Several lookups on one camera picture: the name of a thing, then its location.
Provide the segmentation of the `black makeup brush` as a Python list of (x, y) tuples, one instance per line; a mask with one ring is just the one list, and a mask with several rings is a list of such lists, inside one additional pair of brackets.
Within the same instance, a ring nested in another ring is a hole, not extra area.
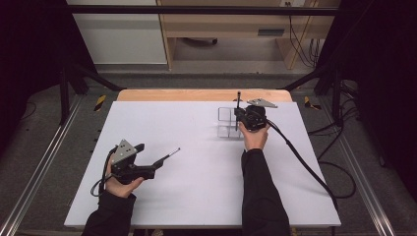
[(236, 117), (236, 121), (235, 121), (235, 131), (238, 131), (238, 123), (239, 123), (239, 112), (240, 112), (240, 100), (241, 100), (241, 90), (237, 91), (237, 98), (236, 98), (236, 107), (234, 108), (234, 115)]

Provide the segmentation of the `wooden desk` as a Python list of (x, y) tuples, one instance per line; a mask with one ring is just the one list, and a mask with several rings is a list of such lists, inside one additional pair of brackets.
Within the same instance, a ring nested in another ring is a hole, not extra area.
[[(156, 0), (159, 6), (337, 8), (341, 0)], [(308, 39), (326, 39), (332, 16), (183, 15), (160, 16), (172, 38), (272, 38), (287, 69), (295, 67)]]

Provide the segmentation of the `person's right hand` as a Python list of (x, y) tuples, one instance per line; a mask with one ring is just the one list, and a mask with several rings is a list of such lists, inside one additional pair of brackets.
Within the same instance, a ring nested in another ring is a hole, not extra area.
[(264, 128), (253, 132), (246, 129), (242, 122), (239, 123), (239, 130), (244, 137), (245, 150), (251, 149), (263, 149), (268, 140), (268, 129), (269, 125), (266, 125)]

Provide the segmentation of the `clear acrylic organizer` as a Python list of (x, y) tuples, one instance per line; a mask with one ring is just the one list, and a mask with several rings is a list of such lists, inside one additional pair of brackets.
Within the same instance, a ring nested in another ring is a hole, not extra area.
[(217, 109), (217, 136), (236, 140), (243, 138), (233, 108), (219, 107)]

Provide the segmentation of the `white table board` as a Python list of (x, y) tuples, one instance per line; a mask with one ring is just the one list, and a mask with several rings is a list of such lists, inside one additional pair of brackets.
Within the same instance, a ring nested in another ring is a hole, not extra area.
[[(151, 180), (137, 190), (132, 223), (142, 228), (227, 228), (241, 224), (243, 180), (241, 139), (217, 136), (217, 109), (234, 102), (115, 101), (65, 223), (82, 227), (97, 208), (90, 193), (108, 152), (122, 139), (144, 144), (137, 156), (148, 165), (177, 148)], [(277, 126), (268, 135), (265, 156), (291, 225), (337, 226), (340, 219), (328, 193), (299, 108), (279, 102), (267, 111)]]

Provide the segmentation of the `black brush with silver ferrule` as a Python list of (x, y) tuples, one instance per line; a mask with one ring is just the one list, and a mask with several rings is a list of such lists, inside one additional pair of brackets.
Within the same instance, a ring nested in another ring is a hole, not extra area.
[(167, 159), (167, 158), (169, 158), (170, 156), (172, 156), (172, 155), (174, 155), (175, 153), (177, 153), (178, 151), (180, 151), (181, 150), (181, 148), (179, 147), (179, 148), (177, 148), (177, 149), (175, 149), (174, 151), (172, 151), (172, 152), (170, 152), (169, 154), (167, 154), (166, 156), (164, 156), (162, 159), (161, 159), (161, 161), (163, 162), (165, 159)]

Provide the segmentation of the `wooden table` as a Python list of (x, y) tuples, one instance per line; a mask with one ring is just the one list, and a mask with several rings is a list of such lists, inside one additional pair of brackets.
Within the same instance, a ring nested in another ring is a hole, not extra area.
[(119, 92), (117, 101), (233, 101), (237, 92), (246, 101), (263, 98), (267, 101), (291, 102), (292, 97), (284, 89), (263, 88), (231, 88), (231, 89), (202, 89), (202, 88), (153, 88), (153, 89), (123, 89)]

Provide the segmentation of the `yellow black tape marker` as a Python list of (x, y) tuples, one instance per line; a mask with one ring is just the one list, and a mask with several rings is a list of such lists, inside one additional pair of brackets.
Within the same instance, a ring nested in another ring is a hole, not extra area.
[(94, 107), (93, 111), (99, 111), (99, 110), (101, 109), (101, 107), (102, 107), (102, 105), (103, 105), (103, 103), (104, 103), (105, 98), (106, 98), (106, 95), (105, 95), (105, 94), (103, 94), (103, 95), (101, 95), (101, 96), (97, 99), (97, 102), (96, 102), (96, 105), (95, 105), (95, 107)]
[(312, 108), (312, 109), (315, 109), (315, 110), (321, 110), (322, 109), (320, 105), (312, 104), (311, 101), (310, 101), (310, 98), (308, 96), (304, 97), (304, 104), (305, 104), (305, 107), (307, 107), (307, 108)]

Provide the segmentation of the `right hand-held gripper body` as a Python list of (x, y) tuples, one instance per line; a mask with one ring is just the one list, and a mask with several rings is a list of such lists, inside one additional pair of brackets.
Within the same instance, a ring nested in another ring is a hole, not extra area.
[(246, 123), (244, 126), (249, 131), (258, 131), (267, 125), (266, 108), (276, 108), (277, 105), (263, 98), (256, 98), (247, 101), (248, 106), (245, 108)]

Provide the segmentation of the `black horizontal frame bar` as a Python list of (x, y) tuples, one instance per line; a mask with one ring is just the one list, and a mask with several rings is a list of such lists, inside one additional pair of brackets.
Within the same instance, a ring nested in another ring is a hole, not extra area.
[(74, 14), (183, 14), (183, 15), (267, 15), (336, 16), (337, 8), (232, 7), (232, 6), (122, 6), (69, 5)]

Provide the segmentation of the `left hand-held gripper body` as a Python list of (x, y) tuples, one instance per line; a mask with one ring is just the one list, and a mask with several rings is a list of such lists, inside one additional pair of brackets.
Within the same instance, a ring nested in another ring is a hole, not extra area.
[(145, 180), (153, 179), (156, 169), (152, 165), (138, 166), (135, 160), (138, 152), (135, 146), (122, 139), (111, 154), (111, 174), (120, 183), (127, 185), (135, 179), (143, 177)]

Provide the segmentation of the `black frame strut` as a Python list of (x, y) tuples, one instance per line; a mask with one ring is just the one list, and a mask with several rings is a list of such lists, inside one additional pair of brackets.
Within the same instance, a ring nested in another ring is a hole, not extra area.
[(59, 73), (61, 125), (63, 125), (70, 116), (68, 86), (71, 86), (76, 94), (86, 94), (89, 91), (89, 86), (87, 85), (85, 78), (90, 78), (113, 91), (123, 90), (122, 87), (107, 81), (97, 72), (87, 69), (79, 64), (72, 64), (71, 66), (63, 67)]
[(331, 90), (331, 118), (337, 126), (340, 126), (342, 123), (340, 111), (341, 73), (338, 65), (324, 65), (316, 68), (313, 72), (283, 87), (283, 89), (292, 91), (312, 79), (319, 79), (314, 87), (315, 94), (324, 95)]

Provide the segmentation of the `white cabinet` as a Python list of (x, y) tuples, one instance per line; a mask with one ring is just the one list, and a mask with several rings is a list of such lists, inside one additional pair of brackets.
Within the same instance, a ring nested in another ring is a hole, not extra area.
[(96, 65), (166, 64), (157, 14), (74, 14)]

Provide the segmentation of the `person's left hand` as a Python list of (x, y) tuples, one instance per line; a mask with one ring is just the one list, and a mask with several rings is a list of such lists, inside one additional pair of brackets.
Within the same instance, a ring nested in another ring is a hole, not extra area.
[(144, 181), (145, 179), (140, 177), (124, 185), (115, 177), (110, 177), (105, 183), (105, 190), (116, 197), (127, 199)]

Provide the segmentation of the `aluminium floor rail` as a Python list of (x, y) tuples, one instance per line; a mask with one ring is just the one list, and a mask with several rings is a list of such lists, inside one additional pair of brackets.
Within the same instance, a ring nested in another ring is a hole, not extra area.
[(39, 164), (32, 173), (13, 210), (0, 227), (0, 236), (14, 236), (18, 231), (18, 228), (23, 218), (25, 217), (50, 165), (55, 159), (59, 148), (62, 146), (62, 143), (65, 140), (67, 133), (79, 112), (83, 99), (84, 97), (82, 95), (76, 95), (74, 97), (74, 100), (70, 106), (68, 117), (63, 124), (58, 126), (57, 131), (50, 141)]
[[(324, 98), (320, 98), (319, 101), (322, 104), (323, 111), (330, 123), (335, 122), (336, 118), (332, 118), (330, 102)], [(356, 117), (358, 115), (357, 108), (350, 106), (351, 104), (347, 102), (347, 108), (344, 108), (342, 105), (341, 112), (338, 111), (338, 114), (341, 117), (341, 122), (348, 121), (350, 118)], [(395, 236), (394, 229), (387, 217), (387, 214), (378, 199), (371, 182), (367, 178), (363, 168), (360, 166), (360, 163), (351, 147), (347, 138), (343, 134), (345, 129), (333, 128), (334, 131), (338, 134), (338, 138), (334, 140), (334, 144), (337, 144), (337, 148), (341, 152), (341, 157), (346, 166), (347, 172), (352, 176), (353, 181), (356, 184), (356, 194), (359, 194), (361, 201), (365, 206), (370, 219), (375, 226), (379, 236)]]

